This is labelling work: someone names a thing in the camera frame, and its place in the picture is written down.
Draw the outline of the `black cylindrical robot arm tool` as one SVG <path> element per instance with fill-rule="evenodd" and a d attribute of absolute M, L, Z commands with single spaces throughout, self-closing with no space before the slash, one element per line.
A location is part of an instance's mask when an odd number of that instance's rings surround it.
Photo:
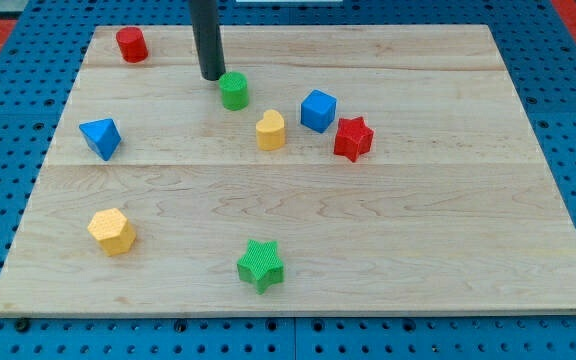
<path fill-rule="evenodd" d="M 226 72 L 217 2 L 189 0 L 188 6 L 201 75 L 217 81 Z"/>

